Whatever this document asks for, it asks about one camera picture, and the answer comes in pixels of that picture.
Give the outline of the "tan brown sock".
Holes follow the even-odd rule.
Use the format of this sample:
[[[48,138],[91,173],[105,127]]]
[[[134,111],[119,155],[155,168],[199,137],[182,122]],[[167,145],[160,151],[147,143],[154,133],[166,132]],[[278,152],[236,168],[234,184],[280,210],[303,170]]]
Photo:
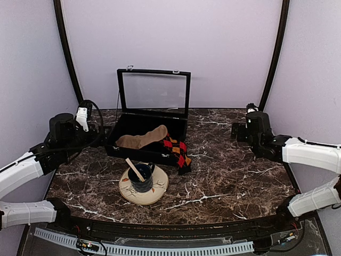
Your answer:
[[[118,147],[129,149],[141,149],[151,143],[162,140],[168,133],[167,127],[160,125],[145,135],[124,135],[121,136],[115,144]]]

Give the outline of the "black glass-lid display case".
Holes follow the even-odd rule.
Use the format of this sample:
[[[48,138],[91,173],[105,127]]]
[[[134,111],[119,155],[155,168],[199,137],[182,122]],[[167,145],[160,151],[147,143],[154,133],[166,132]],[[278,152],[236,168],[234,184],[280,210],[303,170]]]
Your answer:
[[[117,81],[122,113],[107,133],[107,155],[176,166],[176,157],[160,142],[129,149],[117,145],[117,140],[124,135],[145,135],[164,125],[172,139],[185,141],[191,73],[122,68],[117,70]]]

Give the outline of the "cream branch-pattern plate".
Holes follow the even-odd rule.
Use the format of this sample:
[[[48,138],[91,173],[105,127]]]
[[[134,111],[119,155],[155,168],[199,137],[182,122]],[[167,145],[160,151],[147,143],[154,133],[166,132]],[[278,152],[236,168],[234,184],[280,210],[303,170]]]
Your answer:
[[[154,163],[135,164],[142,182],[137,174],[128,168],[120,178],[119,190],[128,201],[137,205],[151,205],[162,198],[169,184],[168,175]]]

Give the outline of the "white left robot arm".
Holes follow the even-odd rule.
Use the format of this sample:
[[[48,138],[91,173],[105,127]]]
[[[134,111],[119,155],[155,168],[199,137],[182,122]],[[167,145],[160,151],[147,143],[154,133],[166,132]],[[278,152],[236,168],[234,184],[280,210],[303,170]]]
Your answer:
[[[69,164],[88,147],[104,146],[106,126],[99,107],[91,100],[82,101],[75,115],[61,113],[52,117],[49,129],[42,143],[1,168],[1,197]],[[46,222],[69,233],[75,228],[70,214],[70,209],[58,198],[31,203],[1,201],[1,229]]]

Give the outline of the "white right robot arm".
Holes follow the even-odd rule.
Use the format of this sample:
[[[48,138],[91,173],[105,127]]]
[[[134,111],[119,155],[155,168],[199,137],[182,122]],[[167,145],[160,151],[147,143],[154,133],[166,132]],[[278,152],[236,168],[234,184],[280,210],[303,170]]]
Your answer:
[[[340,175],[340,145],[312,142],[289,135],[274,135],[268,114],[260,111],[253,103],[247,105],[245,119],[244,123],[233,123],[231,138],[248,143],[255,159],[303,164]],[[272,227],[276,231],[284,231],[291,225],[293,218],[329,206],[340,206],[340,177],[285,199],[277,208]]]

